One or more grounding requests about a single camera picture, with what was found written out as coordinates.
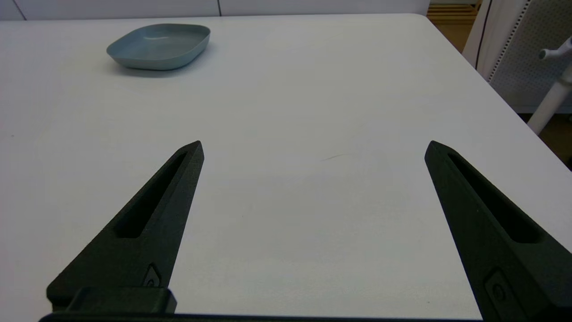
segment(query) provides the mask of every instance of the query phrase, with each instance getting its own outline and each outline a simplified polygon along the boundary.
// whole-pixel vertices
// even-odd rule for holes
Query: white wall
[[[0,0],[0,20],[24,20],[12,0]]]
[[[200,17],[219,15],[217,0],[16,1],[28,20]]]
[[[222,15],[417,13],[430,0],[219,0]]]

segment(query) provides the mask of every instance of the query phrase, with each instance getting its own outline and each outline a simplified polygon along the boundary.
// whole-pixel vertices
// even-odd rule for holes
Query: scratch mark
[[[333,159],[333,158],[337,158],[338,156],[342,156],[342,155],[347,155],[347,154],[346,154],[346,153],[343,153],[343,154],[337,154],[337,155],[334,155],[334,156],[330,156],[330,157],[327,158],[327,159],[320,160],[320,162],[328,161],[328,160],[331,160],[331,159]]]

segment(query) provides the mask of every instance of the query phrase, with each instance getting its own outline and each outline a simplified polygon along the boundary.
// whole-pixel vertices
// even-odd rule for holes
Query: blue plate
[[[128,68],[170,70],[195,59],[209,38],[205,26],[161,23],[126,34],[109,45],[107,53]]]

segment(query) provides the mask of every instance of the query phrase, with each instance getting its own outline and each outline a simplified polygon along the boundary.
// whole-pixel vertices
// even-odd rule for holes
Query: table surface
[[[105,53],[198,23],[171,72]],[[423,157],[459,151],[569,250],[572,174],[419,15],[0,23],[0,316],[201,140],[177,312],[480,318]]]

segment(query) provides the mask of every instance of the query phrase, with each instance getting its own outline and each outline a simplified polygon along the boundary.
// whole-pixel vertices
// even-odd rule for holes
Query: wooden shelf
[[[480,4],[430,5],[427,18],[435,25],[472,25],[479,13]]]

